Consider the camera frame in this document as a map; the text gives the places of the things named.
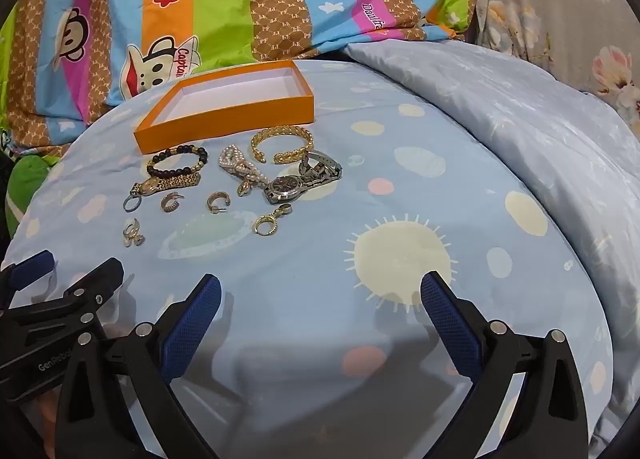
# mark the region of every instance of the metal screw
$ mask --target metal screw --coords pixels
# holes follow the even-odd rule
[[[566,340],[566,336],[564,336],[564,333],[562,331],[559,331],[558,329],[554,329],[551,331],[551,337],[559,344]]]
[[[82,333],[80,336],[78,336],[78,343],[80,345],[86,345],[90,341],[91,341],[91,334],[89,333]]]
[[[500,320],[491,322],[489,328],[496,334],[505,334],[507,332],[507,326]]]
[[[136,327],[136,334],[138,336],[147,336],[148,334],[151,333],[152,329],[153,329],[153,326],[151,324],[144,322],[140,324],[138,327]]]

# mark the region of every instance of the green stripe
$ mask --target green stripe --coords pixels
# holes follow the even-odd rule
[[[255,62],[250,0],[193,0],[193,33],[202,60],[195,72]]]
[[[6,94],[8,92],[9,61],[14,41],[15,7],[0,29],[0,128],[8,129],[6,121]]]

